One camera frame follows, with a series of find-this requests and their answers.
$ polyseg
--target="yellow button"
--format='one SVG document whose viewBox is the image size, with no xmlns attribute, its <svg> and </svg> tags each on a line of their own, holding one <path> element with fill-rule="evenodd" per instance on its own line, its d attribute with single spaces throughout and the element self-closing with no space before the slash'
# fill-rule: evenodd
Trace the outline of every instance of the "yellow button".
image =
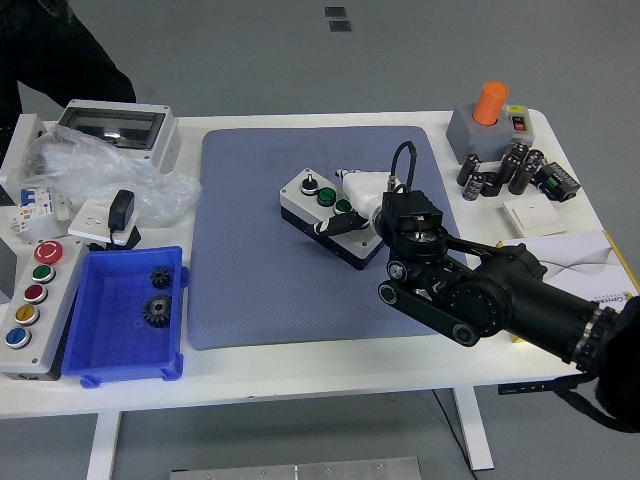
<svg viewBox="0 0 640 480">
<path fill-rule="evenodd" d="M 38 321 L 40 312 L 33 305 L 23 305 L 16 311 L 16 322 L 20 325 L 32 325 Z"/>
</svg>

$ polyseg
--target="power adapter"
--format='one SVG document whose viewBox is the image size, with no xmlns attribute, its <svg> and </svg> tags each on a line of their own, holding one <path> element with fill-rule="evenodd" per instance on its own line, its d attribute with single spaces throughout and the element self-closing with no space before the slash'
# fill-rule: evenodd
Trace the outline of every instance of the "power adapter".
<svg viewBox="0 0 640 480">
<path fill-rule="evenodd" d="M 134 194 L 129 190 L 120 190 L 109 207 L 109 230 L 111 233 L 123 231 L 133 213 Z"/>
</svg>

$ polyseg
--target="blue mat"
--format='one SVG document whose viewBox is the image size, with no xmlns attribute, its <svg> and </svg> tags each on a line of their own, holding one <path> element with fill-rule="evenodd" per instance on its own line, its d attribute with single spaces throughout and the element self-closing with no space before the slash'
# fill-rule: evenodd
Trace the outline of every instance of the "blue mat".
<svg viewBox="0 0 640 480">
<path fill-rule="evenodd" d="M 236 129 L 209 132 L 196 212 L 188 338 L 209 348 L 432 334 L 385 305 L 384 247 L 358 271 L 280 216 L 279 191 L 309 167 L 334 183 L 337 169 L 389 171 L 397 147 L 418 151 L 413 189 L 458 231 L 424 131 L 417 127 Z M 398 162 L 406 179 L 409 154 Z"/>
</svg>

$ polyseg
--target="person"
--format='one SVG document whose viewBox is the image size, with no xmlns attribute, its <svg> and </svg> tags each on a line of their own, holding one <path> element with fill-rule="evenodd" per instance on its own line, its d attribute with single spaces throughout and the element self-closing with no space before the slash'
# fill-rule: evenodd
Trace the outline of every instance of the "person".
<svg viewBox="0 0 640 480">
<path fill-rule="evenodd" d="M 129 78 L 66 0 L 0 0 L 0 165 L 22 113 L 18 82 L 62 107 L 136 101 Z"/>
</svg>

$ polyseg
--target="plastic bag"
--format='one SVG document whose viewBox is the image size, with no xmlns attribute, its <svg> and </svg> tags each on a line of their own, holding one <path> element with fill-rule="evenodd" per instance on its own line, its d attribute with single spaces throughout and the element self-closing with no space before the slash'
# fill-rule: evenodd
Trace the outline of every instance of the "plastic bag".
<svg viewBox="0 0 640 480">
<path fill-rule="evenodd" d="M 171 225 L 202 192 L 194 178 L 158 173 L 99 138 L 60 125 L 29 145 L 8 181 L 19 188 L 50 186 L 67 197 L 74 210 L 88 199 L 109 207 L 118 190 L 130 190 L 140 227 Z"/>
</svg>

